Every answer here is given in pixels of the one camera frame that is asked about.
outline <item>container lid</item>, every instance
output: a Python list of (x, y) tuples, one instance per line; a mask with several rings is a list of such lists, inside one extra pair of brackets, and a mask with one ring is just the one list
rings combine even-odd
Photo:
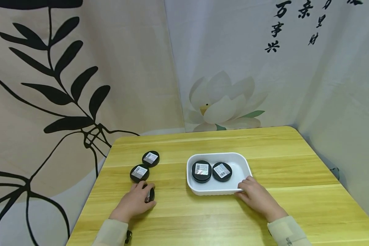
[(145, 202), (148, 203), (148, 202), (151, 202), (154, 200), (154, 189), (152, 188), (149, 192), (148, 192), (148, 195), (146, 196), (145, 198)]
[(232, 168), (224, 162), (216, 163), (212, 169), (213, 178), (220, 182), (228, 181), (233, 174)]
[(160, 161), (160, 155), (157, 151), (151, 150), (142, 156), (142, 163), (148, 167), (156, 166)]
[(211, 165), (207, 161), (196, 161), (192, 166), (192, 175), (199, 181), (210, 179)]
[(146, 180), (149, 177), (149, 167), (140, 164), (136, 165), (131, 169), (130, 178), (135, 182), (139, 183), (142, 180)]

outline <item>white plastic tray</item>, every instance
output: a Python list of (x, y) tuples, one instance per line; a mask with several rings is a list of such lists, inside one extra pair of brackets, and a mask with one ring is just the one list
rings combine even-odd
[[(232, 168), (233, 174), (227, 182), (219, 182), (212, 176), (208, 182), (198, 183), (191, 174), (191, 168), (200, 160), (207, 161), (212, 168), (218, 162), (225, 162)], [(239, 153), (197, 154), (187, 160), (187, 185), (197, 196), (230, 195), (242, 191), (238, 189), (238, 183), (249, 175), (252, 176), (247, 160)]]

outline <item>fabric backdrop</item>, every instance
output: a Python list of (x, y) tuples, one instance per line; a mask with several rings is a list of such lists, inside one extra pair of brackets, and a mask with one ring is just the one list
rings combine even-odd
[(118, 137), (275, 125), (369, 215), (369, 0), (0, 0), (0, 246), (65, 244)]
[(369, 0), (166, 0), (187, 132), (291, 125), (369, 215)]
[(0, 246), (65, 244), (114, 140), (176, 132), (163, 1), (0, 0)]

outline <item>chinese calligraphy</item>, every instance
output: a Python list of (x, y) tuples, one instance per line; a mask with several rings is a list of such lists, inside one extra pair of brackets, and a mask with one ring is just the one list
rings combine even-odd
[(316, 42), (317, 37), (318, 37), (318, 32), (317, 32), (317, 35), (313, 34), (313, 36), (311, 37), (308, 45), (310, 45), (310, 44), (314, 45), (314, 42)]
[(325, 19), (325, 16), (326, 15), (323, 15), (323, 16), (320, 16), (319, 18), (318, 18), (318, 25), (316, 26), (316, 28), (319, 28), (320, 26), (322, 26), (321, 25), (321, 23), (323, 22), (323, 20)]
[(327, 2), (325, 3), (323, 9), (327, 9), (329, 7), (329, 5), (331, 4), (332, 0), (327, 0)]
[(273, 37), (276, 37), (277, 34), (282, 30), (281, 27), (284, 25), (284, 23), (280, 23), (280, 21), (278, 21), (278, 23), (276, 25), (273, 25), (273, 31), (271, 31), (273, 33)]
[(309, 16), (310, 13), (309, 13), (309, 9), (312, 9), (313, 6), (311, 6), (312, 2), (310, 0), (306, 0), (306, 3), (303, 5), (303, 9), (301, 10), (298, 10), (299, 12), (301, 12), (300, 15), (298, 15), (298, 18), (305, 18), (305, 16)]
[(353, 4), (353, 5), (364, 4), (362, 1), (359, 1), (359, 0), (348, 0), (347, 3)]
[(279, 43), (279, 41), (276, 40), (276, 42), (272, 42), (272, 43), (268, 43), (268, 48), (266, 48), (265, 50), (269, 53), (271, 50), (273, 50), (274, 52), (276, 52), (276, 48), (279, 48), (280, 45), (277, 45)]
[(279, 4), (276, 4), (276, 7), (280, 8), (277, 12), (277, 16), (278, 18), (282, 18), (283, 15), (285, 15), (285, 13), (287, 12), (287, 9), (285, 8), (286, 4), (291, 4), (291, 1), (285, 1)]

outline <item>beige sleeve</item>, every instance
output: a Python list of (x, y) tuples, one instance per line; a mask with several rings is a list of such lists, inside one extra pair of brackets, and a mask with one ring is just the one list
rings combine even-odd
[(293, 217), (287, 216), (268, 223), (268, 229), (278, 246), (312, 245)]
[(123, 246), (128, 224), (117, 220), (105, 220), (92, 246)]

